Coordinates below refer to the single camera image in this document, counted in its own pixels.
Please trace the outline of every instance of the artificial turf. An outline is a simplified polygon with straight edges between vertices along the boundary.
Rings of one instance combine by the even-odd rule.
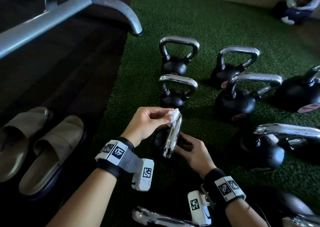
[[[159,40],[166,35],[194,38],[201,47],[188,66],[187,76],[196,80],[199,88],[182,110],[181,131],[204,141],[215,164],[230,173],[240,187],[274,186],[293,193],[319,213],[319,166],[286,154],[281,169],[253,173],[236,165],[224,148],[235,132],[249,125],[276,122],[318,127],[320,110],[306,114],[289,113],[260,100],[250,120],[237,125],[222,123],[213,106],[220,91],[207,84],[217,53],[229,45],[254,46],[261,50],[262,54],[249,72],[273,73],[284,78],[304,73],[319,59],[299,42],[291,31],[292,27],[272,18],[269,10],[221,0],[132,0],[131,7],[146,34],[140,38],[128,36],[118,79],[94,138],[92,155],[95,156],[106,142],[123,132],[138,107],[159,106]],[[182,56],[190,51],[189,47],[178,45],[168,45],[167,48],[171,54]],[[245,58],[243,55],[228,55],[226,61],[239,64]],[[253,91],[263,85],[243,83],[242,86]],[[135,149],[139,157],[154,158],[149,147],[151,140],[143,141]],[[131,174],[118,181],[102,226],[139,226],[132,221],[130,213],[137,205],[190,219],[187,193],[199,188],[200,177],[181,158],[167,163],[154,161],[153,180],[148,192],[131,188]]]

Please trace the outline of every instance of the slipper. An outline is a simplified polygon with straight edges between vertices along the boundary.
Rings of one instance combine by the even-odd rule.
[[[18,114],[0,130],[0,183],[16,175],[26,159],[30,138],[53,117],[46,107]]]
[[[84,123],[68,116],[33,147],[38,156],[19,184],[19,192],[30,200],[46,195],[55,185],[66,160],[86,138]]]

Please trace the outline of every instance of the kettlebell handle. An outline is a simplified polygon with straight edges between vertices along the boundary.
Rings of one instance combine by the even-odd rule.
[[[275,74],[242,72],[229,79],[226,85],[226,95],[235,98],[235,86],[237,83],[243,81],[269,82],[268,86],[257,91],[257,94],[261,97],[279,87],[282,84],[283,79]]]
[[[180,128],[181,128],[181,124],[182,124],[182,115],[179,113],[178,118],[176,120],[176,125],[175,126],[171,126],[168,136],[167,136],[167,140],[165,142],[165,148],[163,150],[163,157],[169,159],[173,152],[174,152],[174,148],[177,144],[178,141],[178,136],[179,136],[179,132],[180,132]]]
[[[310,68],[304,75],[305,83],[313,85],[315,83],[315,75],[320,72],[320,64]]]
[[[242,53],[242,54],[250,54],[251,58],[247,60],[246,62],[242,63],[242,66],[244,69],[249,67],[252,63],[254,63],[258,56],[260,55],[260,51],[257,48],[254,47],[248,47],[248,46],[228,46],[221,50],[217,57],[217,67],[220,67],[221,70],[225,69],[224,64],[224,56],[228,53]]]
[[[258,137],[267,136],[271,134],[292,136],[298,138],[305,138],[315,142],[320,142],[320,130],[312,127],[302,127],[288,124],[269,123],[263,124],[253,132]]]
[[[169,61],[169,59],[170,59],[170,56],[167,52],[167,49],[165,48],[165,45],[167,43],[183,44],[183,45],[192,46],[192,49],[193,49],[192,52],[189,53],[188,55],[186,55],[186,57],[185,57],[185,59],[188,59],[188,60],[193,59],[195,57],[195,55],[198,53],[199,48],[200,48],[199,42],[196,41],[195,39],[174,36],[174,35],[163,37],[160,40],[159,49],[160,49],[160,53],[162,55],[162,59],[165,60],[165,62]]]
[[[159,83],[158,83],[160,93],[162,94],[166,94],[169,92],[169,89],[165,84],[166,81],[177,82],[177,83],[188,85],[190,89],[183,92],[184,96],[186,96],[187,98],[193,95],[198,89],[198,83],[191,78],[182,77],[182,76],[173,75],[173,74],[166,74],[160,77]]]

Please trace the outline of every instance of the right hand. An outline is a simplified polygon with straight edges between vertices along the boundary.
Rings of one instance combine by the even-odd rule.
[[[191,151],[186,151],[178,145],[175,146],[174,151],[184,157],[190,167],[198,172],[202,179],[208,174],[212,169],[217,168],[209,155],[207,148],[204,143],[194,137],[186,135],[180,132],[180,136],[191,143],[192,145],[184,145],[184,147],[191,147]]]

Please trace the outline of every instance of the pink label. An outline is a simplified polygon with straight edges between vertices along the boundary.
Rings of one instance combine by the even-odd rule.
[[[221,88],[225,89],[227,82],[228,82],[228,81],[224,81],[224,82],[221,84]]]
[[[235,120],[239,120],[239,119],[243,119],[243,118],[246,118],[247,117],[247,114],[238,114],[238,115],[235,115],[231,118],[232,121],[235,121]]]
[[[299,113],[306,113],[310,111],[315,111],[320,108],[320,103],[308,104],[304,107],[301,107],[298,112]]]

